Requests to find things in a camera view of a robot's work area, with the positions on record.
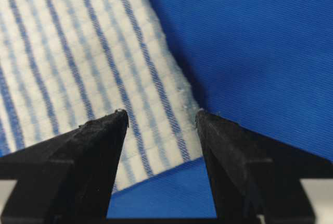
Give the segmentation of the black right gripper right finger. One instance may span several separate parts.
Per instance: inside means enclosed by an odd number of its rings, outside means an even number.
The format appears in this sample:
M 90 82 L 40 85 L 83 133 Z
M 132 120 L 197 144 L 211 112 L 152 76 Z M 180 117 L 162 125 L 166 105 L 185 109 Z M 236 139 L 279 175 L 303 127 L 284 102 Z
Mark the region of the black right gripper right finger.
M 219 223 L 332 223 L 332 162 L 199 110 Z

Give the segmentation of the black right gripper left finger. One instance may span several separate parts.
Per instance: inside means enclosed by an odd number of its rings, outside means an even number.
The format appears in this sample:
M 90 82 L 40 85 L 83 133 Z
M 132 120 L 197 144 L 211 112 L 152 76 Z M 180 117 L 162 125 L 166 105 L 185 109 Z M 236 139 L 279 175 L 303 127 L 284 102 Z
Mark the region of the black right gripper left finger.
M 1 223 L 106 223 L 123 109 L 1 157 Z

